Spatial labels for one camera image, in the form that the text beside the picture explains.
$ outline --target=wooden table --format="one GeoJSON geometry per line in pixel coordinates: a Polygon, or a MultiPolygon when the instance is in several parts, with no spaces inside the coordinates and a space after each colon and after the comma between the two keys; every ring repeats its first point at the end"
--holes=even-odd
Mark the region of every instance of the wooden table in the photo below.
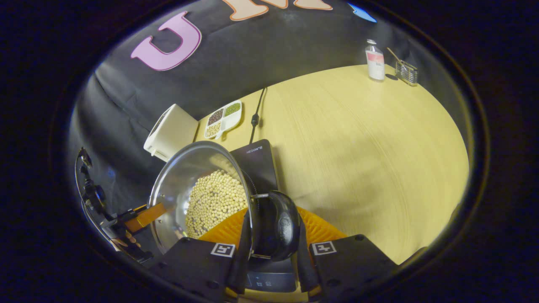
{"type": "MultiPolygon", "coordinates": [[[[241,98],[240,124],[215,142],[248,144],[260,92],[241,98]]],[[[253,141],[272,144],[281,190],[397,264],[436,238],[464,192],[466,148],[443,106],[419,85],[371,80],[366,65],[270,86],[259,115],[253,141]]]]}

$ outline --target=white bottle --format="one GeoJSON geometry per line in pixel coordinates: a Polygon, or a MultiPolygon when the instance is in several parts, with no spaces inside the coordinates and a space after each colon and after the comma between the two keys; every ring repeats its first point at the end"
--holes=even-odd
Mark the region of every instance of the white bottle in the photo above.
{"type": "Polygon", "coordinates": [[[367,43],[369,43],[369,46],[365,49],[365,54],[367,55],[369,77],[375,80],[384,80],[384,54],[375,46],[376,42],[374,40],[367,39],[367,43]]]}

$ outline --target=white appliance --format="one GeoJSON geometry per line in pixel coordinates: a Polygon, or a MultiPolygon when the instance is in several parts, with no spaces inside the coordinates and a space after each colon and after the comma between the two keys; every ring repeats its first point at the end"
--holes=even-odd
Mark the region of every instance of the white appliance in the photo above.
{"type": "Polygon", "coordinates": [[[167,109],[151,129],[144,149],[168,162],[180,149],[193,143],[198,121],[176,104],[167,109]]]}

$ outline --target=white tray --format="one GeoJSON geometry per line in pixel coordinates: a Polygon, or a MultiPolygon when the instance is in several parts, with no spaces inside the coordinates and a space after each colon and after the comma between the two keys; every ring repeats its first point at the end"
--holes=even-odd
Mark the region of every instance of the white tray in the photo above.
{"type": "Polygon", "coordinates": [[[231,129],[231,128],[234,128],[236,125],[238,125],[239,123],[239,120],[241,119],[241,112],[243,111],[243,105],[241,104],[241,100],[236,100],[234,102],[230,102],[229,104],[221,107],[220,109],[216,110],[215,112],[218,112],[219,110],[223,110],[223,115],[221,116],[221,119],[215,121],[214,123],[212,124],[206,124],[206,128],[204,129],[204,138],[206,139],[211,139],[213,137],[215,137],[215,139],[219,139],[224,132],[226,132],[227,130],[231,129]],[[228,115],[225,117],[225,113],[226,113],[226,109],[233,105],[233,104],[236,104],[238,103],[239,104],[239,110],[233,112],[232,114],[228,115]],[[211,136],[208,136],[208,128],[214,124],[217,124],[217,123],[221,123],[221,127],[219,128],[219,131],[214,134],[214,135],[211,135],[211,136]]]}

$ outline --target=black power cord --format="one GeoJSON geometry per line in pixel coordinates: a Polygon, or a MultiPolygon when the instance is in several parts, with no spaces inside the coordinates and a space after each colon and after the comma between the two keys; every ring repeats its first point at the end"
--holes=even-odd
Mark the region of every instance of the black power cord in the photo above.
{"type": "Polygon", "coordinates": [[[260,99],[258,100],[257,112],[251,118],[251,125],[253,126],[253,131],[251,132],[251,139],[249,140],[249,144],[253,143],[254,128],[258,125],[258,119],[259,119],[258,109],[260,108],[260,103],[262,102],[262,96],[264,95],[264,92],[266,90],[267,90],[267,87],[264,87],[264,89],[262,89],[262,93],[260,94],[260,99]]]}

